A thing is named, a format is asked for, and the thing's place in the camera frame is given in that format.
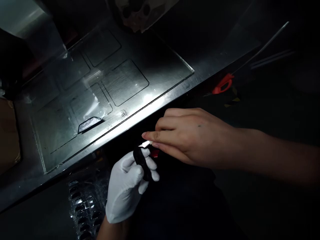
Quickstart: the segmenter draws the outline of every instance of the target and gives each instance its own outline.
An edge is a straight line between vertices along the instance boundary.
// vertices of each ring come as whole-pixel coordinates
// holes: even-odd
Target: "gloved hand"
[[[154,181],[159,181],[156,163],[148,156],[149,149],[141,149]],[[146,191],[149,182],[144,181],[144,172],[134,161],[133,151],[127,153],[113,166],[109,181],[106,216],[109,223],[118,223],[131,217]]]

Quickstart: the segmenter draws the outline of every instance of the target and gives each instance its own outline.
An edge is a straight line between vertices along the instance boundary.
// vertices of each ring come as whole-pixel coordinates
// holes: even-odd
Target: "metal rod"
[[[283,31],[283,29],[288,25],[289,22],[286,22],[277,32],[275,35],[270,38],[270,40],[255,54],[253,55],[248,61],[246,61],[244,64],[242,64],[237,70],[235,70],[232,74],[234,74],[236,71],[238,71],[240,68],[245,66],[248,62],[250,62],[252,59],[254,59],[256,56],[258,56],[263,50],[266,49],[267,46],[269,46],[270,43]]]

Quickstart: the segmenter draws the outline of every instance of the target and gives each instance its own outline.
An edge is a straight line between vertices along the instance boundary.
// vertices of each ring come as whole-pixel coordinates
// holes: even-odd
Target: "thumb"
[[[126,174],[126,184],[130,188],[134,188],[142,180],[144,176],[143,169],[140,165],[133,166]]]

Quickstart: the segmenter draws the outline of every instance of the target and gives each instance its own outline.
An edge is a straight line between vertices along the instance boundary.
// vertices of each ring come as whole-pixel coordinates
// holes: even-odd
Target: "wrist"
[[[236,128],[230,156],[228,157],[228,169],[247,170],[252,165],[254,152],[259,148],[265,133],[248,128]]]

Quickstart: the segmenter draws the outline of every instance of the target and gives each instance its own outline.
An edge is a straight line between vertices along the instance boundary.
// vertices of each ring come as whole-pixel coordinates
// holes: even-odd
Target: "finger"
[[[203,115],[207,113],[201,108],[168,108],[164,113],[164,117],[181,117],[188,115]]]
[[[181,118],[178,117],[162,117],[157,121],[155,130],[175,130],[181,122]]]
[[[138,185],[144,175],[143,169],[140,165],[133,166],[126,174],[126,185],[133,188]]]
[[[158,182],[160,180],[160,175],[157,171],[150,170],[151,172],[151,177],[155,182]]]
[[[121,169],[127,170],[134,162],[133,151],[124,155],[120,160]]]
[[[158,143],[158,142],[153,142],[152,146],[180,160],[181,162],[188,163],[188,164],[190,164],[191,162],[191,160],[183,152],[181,152],[178,148],[174,146],[170,146],[170,145]]]
[[[149,185],[149,182],[142,179],[138,188],[139,193],[143,194],[147,190],[148,185]]]
[[[148,157],[150,155],[150,150],[148,148],[141,148],[141,152],[144,157]]]
[[[157,169],[157,164],[152,160],[151,157],[146,157],[146,164],[150,170]]]
[[[142,138],[145,140],[158,142],[158,143],[165,143],[173,146],[177,146],[179,141],[176,137],[175,130],[172,131],[154,131],[154,132],[144,132],[142,134]]]

